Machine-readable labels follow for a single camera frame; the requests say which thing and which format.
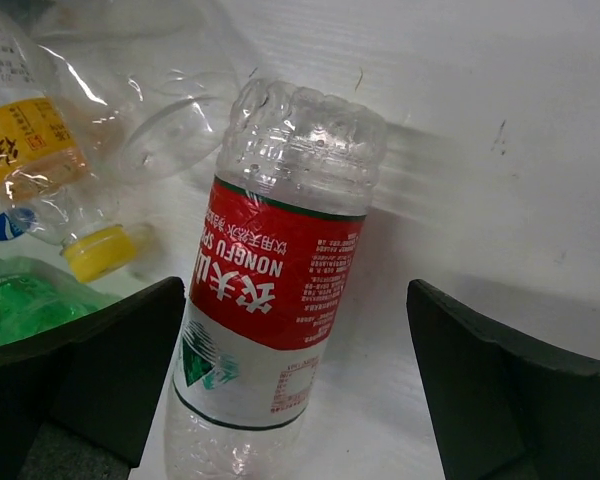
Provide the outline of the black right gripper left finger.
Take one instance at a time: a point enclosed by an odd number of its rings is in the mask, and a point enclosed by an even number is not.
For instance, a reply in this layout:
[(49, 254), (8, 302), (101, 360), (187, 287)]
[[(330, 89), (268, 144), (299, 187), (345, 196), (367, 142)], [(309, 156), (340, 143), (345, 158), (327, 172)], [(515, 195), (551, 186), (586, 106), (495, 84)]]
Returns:
[(139, 466), (184, 311), (168, 277), (0, 347), (0, 479), (126, 479)]

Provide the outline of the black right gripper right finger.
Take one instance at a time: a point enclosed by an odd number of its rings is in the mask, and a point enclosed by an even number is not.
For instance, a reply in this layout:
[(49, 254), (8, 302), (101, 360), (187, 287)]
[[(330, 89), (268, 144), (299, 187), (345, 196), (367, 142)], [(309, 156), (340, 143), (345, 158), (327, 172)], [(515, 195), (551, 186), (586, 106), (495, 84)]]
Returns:
[(406, 310), (448, 479), (600, 479), (600, 360), (482, 315), (424, 280)]

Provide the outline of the red label water bottle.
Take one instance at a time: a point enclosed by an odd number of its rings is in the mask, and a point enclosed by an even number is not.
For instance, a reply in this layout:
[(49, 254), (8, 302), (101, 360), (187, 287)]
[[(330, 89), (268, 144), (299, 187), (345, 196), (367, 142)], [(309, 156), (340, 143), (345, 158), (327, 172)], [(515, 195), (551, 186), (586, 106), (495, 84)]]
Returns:
[(250, 81), (220, 152), (168, 388), (170, 479), (272, 479), (301, 425), (372, 203), (372, 110)]

